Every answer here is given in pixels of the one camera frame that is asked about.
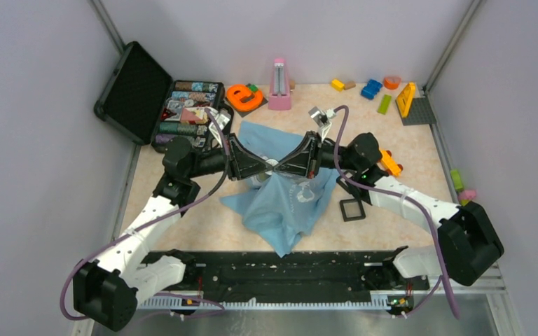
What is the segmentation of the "light blue t-shirt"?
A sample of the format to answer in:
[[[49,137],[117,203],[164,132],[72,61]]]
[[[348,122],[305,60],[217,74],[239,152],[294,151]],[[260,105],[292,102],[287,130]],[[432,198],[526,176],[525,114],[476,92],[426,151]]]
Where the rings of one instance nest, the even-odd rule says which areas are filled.
[[[303,137],[252,122],[242,122],[240,143],[273,163],[301,144]],[[312,232],[326,211],[339,173],[321,168],[315,178],[272,173],[264,181],[255,177],[244,182],[248,190],[222,197],[220,202],[241,215],[242,224],[271,245],[280,257],[292,252]]]

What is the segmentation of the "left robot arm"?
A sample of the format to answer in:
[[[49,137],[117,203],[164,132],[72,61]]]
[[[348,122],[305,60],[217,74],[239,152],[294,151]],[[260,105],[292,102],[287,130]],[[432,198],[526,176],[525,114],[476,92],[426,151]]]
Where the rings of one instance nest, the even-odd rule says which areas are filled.
[[[234,134],[222,138],[222,147],[206,153],[183,137],[171,139],[165,149],[165,171],[138,217],[120,237],[77,264],[72,287],[73,306],[81,316],[112,331],[122,330],[143,302],[169,286],[192,287],[197,275],[185,258],[164,255],[144,264],[161,236],[193,207],[209,198],[198,197],[195,177],[221,173],[217,183],[242,180],[270,172],[277,161],[246,149]]]

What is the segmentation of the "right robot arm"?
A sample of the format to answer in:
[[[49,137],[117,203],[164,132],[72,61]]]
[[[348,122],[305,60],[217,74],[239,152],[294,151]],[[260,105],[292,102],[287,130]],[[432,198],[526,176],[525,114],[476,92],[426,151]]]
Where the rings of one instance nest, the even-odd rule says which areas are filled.
[[[433,247],[403,248],[384,267],[382,277],[391,288],[402,288],[422,275],[441,275],[471,286],[504,255],[504,246],[480,204],[430,197],[379,168],[380,159],[379,143],[371,133],[361,133],[341,146],[307,132],[274,170],[312,179],[321,168],[340,168],[351,173],[342,180],[353,198],[391,211],[432,234]]]

